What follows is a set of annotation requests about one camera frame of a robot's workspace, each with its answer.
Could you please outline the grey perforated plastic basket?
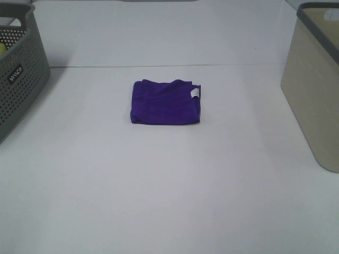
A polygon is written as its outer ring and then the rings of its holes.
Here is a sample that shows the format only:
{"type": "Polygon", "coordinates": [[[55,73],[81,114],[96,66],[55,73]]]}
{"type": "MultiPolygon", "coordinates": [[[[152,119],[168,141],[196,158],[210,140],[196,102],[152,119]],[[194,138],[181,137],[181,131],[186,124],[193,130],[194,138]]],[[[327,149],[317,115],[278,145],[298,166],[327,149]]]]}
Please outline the grey perforated plastic basket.
{"type": "Polygon", "coordinates": [[[35,7],[1,3],[1,17],[17,19],[19,26],[2,25],[1,139],[20,122],[50,78],[50,67],[34,16],[35,7]]]}

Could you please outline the beige bin with grey rim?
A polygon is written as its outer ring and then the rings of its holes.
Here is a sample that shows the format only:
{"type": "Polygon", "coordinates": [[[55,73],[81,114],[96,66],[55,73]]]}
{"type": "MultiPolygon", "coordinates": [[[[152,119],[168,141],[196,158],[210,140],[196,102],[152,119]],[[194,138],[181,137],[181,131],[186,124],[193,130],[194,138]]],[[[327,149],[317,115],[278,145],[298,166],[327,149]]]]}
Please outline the beige bin with grey rim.
{"type": "Polygon", "coordinates": [[[281,81],[315,160],[338,172],[338,3],[299,5],[281,81]]]}

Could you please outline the yellow-green item in basket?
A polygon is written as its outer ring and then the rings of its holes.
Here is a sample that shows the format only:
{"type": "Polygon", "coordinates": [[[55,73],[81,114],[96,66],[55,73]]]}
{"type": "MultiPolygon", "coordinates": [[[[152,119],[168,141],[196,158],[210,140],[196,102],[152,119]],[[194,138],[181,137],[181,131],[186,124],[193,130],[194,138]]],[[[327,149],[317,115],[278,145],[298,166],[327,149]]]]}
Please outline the yellow-green item in basket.
{"type": "Polygon", "coordinates": [[[0,43],[0,56],[3,55],[7,50],[7,47],[5,44],[0,43]]]}

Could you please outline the purple towel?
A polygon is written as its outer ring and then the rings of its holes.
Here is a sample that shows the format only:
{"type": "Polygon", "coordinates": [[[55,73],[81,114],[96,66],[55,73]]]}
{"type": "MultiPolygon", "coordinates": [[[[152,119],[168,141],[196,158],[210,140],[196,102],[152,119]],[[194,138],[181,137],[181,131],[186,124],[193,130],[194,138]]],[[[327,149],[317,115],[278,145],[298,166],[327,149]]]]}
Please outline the purple towel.
{"type": "Polygon", "coordinates": [[[157,83],[143,79],[133,85],[133,124],[190,125],[200,122],[201,86],[180,79],[157,83]]]}

